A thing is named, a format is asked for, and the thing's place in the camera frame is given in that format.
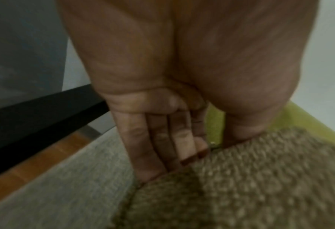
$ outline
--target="gray wall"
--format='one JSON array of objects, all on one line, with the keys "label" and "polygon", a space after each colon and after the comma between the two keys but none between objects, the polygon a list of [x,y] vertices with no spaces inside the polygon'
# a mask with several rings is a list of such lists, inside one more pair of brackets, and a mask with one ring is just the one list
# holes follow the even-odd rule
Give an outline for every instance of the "gray wall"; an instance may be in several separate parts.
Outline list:
[{"label": "gray wall", "polygon": [[0,0],[0,107],[61,91],[66,45],[53,0]]}]

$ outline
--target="skin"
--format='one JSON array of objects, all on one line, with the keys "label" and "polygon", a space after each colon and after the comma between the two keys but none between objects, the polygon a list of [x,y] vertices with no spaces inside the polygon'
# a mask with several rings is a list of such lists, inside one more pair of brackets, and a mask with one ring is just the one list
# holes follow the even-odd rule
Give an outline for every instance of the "skin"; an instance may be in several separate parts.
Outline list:
[{"label": "skin", "polygon": [[262,133],[299,81],[316,0],[58,0],[137,177],[208,153],[207,102],[224,147]]}]

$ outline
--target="textured cushion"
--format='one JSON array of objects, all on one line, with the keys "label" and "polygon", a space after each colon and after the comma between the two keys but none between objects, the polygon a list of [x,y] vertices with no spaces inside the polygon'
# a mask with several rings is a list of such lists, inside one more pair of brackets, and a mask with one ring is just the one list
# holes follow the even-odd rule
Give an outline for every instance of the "textured cushion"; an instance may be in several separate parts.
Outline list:
[{"label": "textured cushion", "polygon": [[133,181],[111,129],[0,202],[0,229],[105,228]]},{"label": "textured cushion", "polygon": [[142,187],[110,228],[335,228],[335,146],[264,134]]}]

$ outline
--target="gray fabric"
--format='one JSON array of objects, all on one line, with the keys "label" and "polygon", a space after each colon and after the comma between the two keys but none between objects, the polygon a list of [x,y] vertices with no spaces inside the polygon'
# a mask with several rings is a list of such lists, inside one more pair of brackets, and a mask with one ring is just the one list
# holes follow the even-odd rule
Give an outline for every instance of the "gray fabric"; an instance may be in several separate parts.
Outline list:
[{"label": "gray fabric", "polygon": [[0,228],[105,228],[133,182],[113,128],[0,202]]}]

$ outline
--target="white wall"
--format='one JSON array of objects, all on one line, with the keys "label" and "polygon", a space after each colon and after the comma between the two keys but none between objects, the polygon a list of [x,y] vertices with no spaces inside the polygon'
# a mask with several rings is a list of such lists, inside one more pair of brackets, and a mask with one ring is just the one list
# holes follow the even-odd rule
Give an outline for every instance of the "white wall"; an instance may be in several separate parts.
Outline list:
[{"label": "white wall", "polygon": [[321,0],[292,100],[335,131],[335,0]]},{"label": "white wall", "polygon": [[[84,69],[82,61],[78,57],[72,42],[70,41],[70,39],[68,39],[63,91],[84,86],[89,83],[90,80],[88,78],[87,72]],[[88,125],[100,133],[104,133],[107,130],[111,129],[113,126],[115,126],[110,112],[100,116]]]}]

